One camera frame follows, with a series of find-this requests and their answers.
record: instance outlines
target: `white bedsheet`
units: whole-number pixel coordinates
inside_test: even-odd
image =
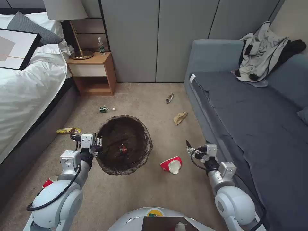
[[[23,71],[0,69],[0,163],[18,144],[70,77],[67,47],[35,50]]]

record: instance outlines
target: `gray wardrobe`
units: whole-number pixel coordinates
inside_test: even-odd
[[[101,0],[118,82],[183,82],[195,39],[240,39],[284,0]]]

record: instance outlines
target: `gray sofa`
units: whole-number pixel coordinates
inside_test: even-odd
[[[256,88],[230,73],[242,48],[239,40],[194,41],[187,95],[205,138],[219,148],[219,161],[232,161],[264,204],[266,229],[308,230],[308,126],[297,115],[308,106],[308,58],[293,56],[267,77],[268,87]]]

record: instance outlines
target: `sofa armrest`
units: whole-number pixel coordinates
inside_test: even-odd
[[[186,78],[192,72],[237,69],[244,42],[240,40],[203,39],[195,40],[192,44]]]

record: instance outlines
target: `trash can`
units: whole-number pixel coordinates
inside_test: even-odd
[[[102,170],[112,175],[129,175],[143,166],[153,149],[145,125],[130,115],[114,116],[96,133],[102,138],[103,151],[96,156]]]

